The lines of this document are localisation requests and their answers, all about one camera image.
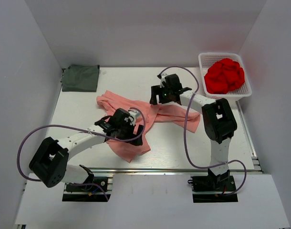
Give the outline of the white plastic basket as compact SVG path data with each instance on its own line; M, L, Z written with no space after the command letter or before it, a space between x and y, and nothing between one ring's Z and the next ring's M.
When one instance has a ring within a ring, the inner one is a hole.
M245 73L245 68L243 65L243 61L240 58L239 55L234 54L234 53L219 53L219 52L206 52L206 53L201 53L198 56L198 60L199 60L199 67L200 67L200 73L201 73L201 79L202 79L202 83L203 83L203 88L205 91L205 95L209 98L226 98L229 101L238 101L241 98L244 97L249 97L252 94L252 90L250 87L250 83L247 77L247 74L245 73L245 83L237 90L232 91L232 92L228 92L227 94L210 94L207 89L206 89L206 85L205 85L205 75L208 71L208 69L215 63L218 62L224 58L229 58L232 59L234 61L237 61L240 66L243 68L244 73Z

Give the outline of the red t shirt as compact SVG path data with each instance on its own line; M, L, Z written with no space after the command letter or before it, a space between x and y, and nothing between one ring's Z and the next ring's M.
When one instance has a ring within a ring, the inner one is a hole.
M237 61L224 58L208 69L204 79L210 94L227 94L245 83L245 73Z

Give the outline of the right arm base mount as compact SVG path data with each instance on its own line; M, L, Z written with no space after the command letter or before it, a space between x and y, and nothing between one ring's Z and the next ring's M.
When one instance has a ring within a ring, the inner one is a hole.
M220 182L217 186L209 176L193 176L187 183L192 188L193 203L234 203L238 202L233 176Z

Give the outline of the pink t shirt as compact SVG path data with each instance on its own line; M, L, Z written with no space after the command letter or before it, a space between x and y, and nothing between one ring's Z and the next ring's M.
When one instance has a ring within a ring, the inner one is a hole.
M131 162L136 156L143 155L151 150L146 140L146 133L154 123L172 122L184 127L186 110L177 105L151 105L147 102L124 98L110 91L97 96L96 101L98 106L104 109L107 115L113 115L118 108L128 110L131 107L135 107L145 116L145 131L142 135L143 144L141 146L134 146L114 140L107 141L112 151L127 162Z

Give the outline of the folded green t shirt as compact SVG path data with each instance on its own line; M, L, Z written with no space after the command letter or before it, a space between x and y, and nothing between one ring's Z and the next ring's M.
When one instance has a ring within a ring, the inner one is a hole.
M63 92L96 92L99 79L100 65L82 66L71 65L63 70Z

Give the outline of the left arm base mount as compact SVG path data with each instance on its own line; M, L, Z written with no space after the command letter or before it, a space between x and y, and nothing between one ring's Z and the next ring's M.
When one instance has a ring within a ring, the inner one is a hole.
M65 185L62 195L63 202L107 202L112 193L113 177L111 175L95 175L96 185L73 186Z

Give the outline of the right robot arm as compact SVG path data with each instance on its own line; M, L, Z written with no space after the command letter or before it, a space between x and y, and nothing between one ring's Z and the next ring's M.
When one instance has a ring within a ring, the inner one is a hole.
M160 84L151 87L150 104L175 102L199 112L203 117L205 132L211 143L211 160L208 168L208 184L220 190L230 175L228 166L229 145L237 122L229 102L225 98L211 99L183 87L177 74L157 76Z

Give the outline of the aluminium rail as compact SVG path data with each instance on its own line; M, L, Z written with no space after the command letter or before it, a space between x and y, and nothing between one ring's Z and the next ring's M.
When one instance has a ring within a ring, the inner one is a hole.
M263 173L261 167L256 165L256 169L247 169L247 172L251 173ZM120 168L90 168L93 172L206 172L207 169L155 169L155 168L128 168L128 169L120 169ZM243 169L230 169L230 172L244 172Z

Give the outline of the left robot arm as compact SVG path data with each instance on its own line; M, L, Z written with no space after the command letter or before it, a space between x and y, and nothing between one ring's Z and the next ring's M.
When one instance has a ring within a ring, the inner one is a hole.
M47 137L31 159L29 168L48 188L63 182L89 190L96 185L94 174L84 165L70 165L69 160L107 140L141 146L145 124L137 124L138 118L144 119L144 115L137 108L128 111L118 108L113 115L101 118L88 129L77 129L72 136Z

